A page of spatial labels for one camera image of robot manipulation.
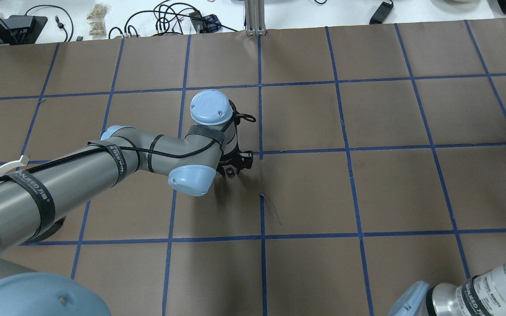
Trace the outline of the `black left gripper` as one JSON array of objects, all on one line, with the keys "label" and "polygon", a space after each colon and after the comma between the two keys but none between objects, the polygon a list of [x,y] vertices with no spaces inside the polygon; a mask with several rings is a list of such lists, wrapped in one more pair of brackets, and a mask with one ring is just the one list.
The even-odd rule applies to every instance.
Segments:
[{"label": "black left gripper", "polygon": [[235,169],[234,174],[240,174],[241,170],[251,169],[253,166],[253,151],[241,151],[239,148],[232,150],[227,154],[222,154],[216,172],[221,176],[227,176],[225,167],[230,166]]}]

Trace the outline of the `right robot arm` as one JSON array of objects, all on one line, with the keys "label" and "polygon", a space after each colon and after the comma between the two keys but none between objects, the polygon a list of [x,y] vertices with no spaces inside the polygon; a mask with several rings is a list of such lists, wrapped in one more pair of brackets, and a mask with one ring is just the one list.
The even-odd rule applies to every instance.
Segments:
[{"label": "right robot arm", "polygon": [[506,316],[506,263],[459,286],[413,284],[388,316]]}]

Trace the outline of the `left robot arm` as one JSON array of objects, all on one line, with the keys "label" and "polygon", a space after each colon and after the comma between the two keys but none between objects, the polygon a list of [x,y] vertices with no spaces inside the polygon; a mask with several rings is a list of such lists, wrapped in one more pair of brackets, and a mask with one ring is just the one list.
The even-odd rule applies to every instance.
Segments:
[{"label": "left robot arm", "polygon": [[[238,112],[219,90],[192,98],[193,123],[182,138],[132,126],[111,126],[100,140],[45,164],[0,176],[0,256],[54,234],[58,222],[138,171],[165,175],[179,193],[207,194],[225,166],[250,169],[238,126],[256,118]],[[109,316],[106,302],[71,278],[34,271],[0,258],[0,316]]]}]

